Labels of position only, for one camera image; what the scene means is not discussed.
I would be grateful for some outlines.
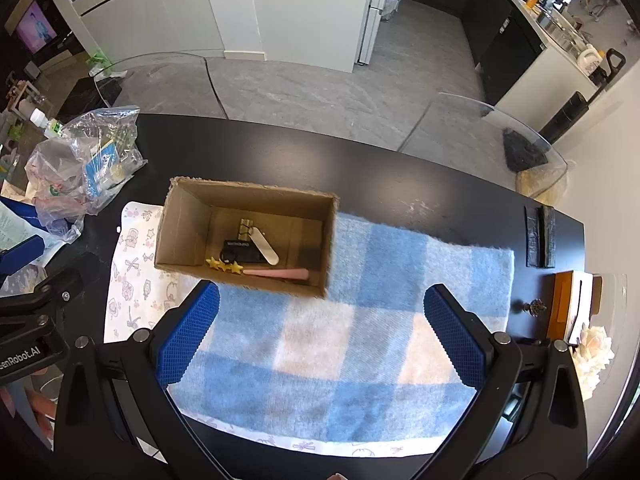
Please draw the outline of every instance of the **tabletop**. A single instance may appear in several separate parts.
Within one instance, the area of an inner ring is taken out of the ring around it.
[[[79,335],[102,341],[110,263],[124,205],[163,204],[174,176],[333,192],[340,197],[340,211],[372,222],[445,242],[511,248],[514,279],[507,330],[514,336],[543,338],[550,309],[546,317],[533,318],[522,311],[522,303],[540,298],[550,305],[554,273],[584,270],[580,222],[556,212],[556,268],[527,267],[525,206],[537,202],[409,155],[279,126],[155,114],[139,116],[138,147],[148,164],[98,216],[85,217],[82,236],[48,268],[55,271],[85,251],[96,254],[103,266],[97,283],[66,309],[64,330],[70,343]],[[247,480],[324,479],[336,471],[350,480],[410,478],[427,459],[301,454],[190,424],[232,475]],[[249,454],[251,461],[246,460]]]

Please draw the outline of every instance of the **refrigerator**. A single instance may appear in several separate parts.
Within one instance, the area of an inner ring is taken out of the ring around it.
[[[356,62],[359,64],[369,64],[384,5],[385,0],[369,0],[360,35],[360,49],[356,58]]]

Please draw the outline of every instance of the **pink stick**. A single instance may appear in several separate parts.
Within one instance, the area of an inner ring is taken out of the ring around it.
[[[243,269],[243,274],[264,276],[265,278],[283,278],[284,280],[308,280],[308,269]]]

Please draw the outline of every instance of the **television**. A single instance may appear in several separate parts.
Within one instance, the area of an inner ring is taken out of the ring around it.
[[[20,18],[15,31],[32,54],[35,54],[57,36],[56,31],[53,30],[35,0]]]

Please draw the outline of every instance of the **blue checkered cloth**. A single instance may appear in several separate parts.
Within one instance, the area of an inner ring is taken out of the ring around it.
[[[220,285],[220,313],[178,407],[248,430],[324,442],[449,433],[464,386],[424,318],[444,283],[491,332],[504,330],[513,251],[455,246],[339,214],[326,300]]]

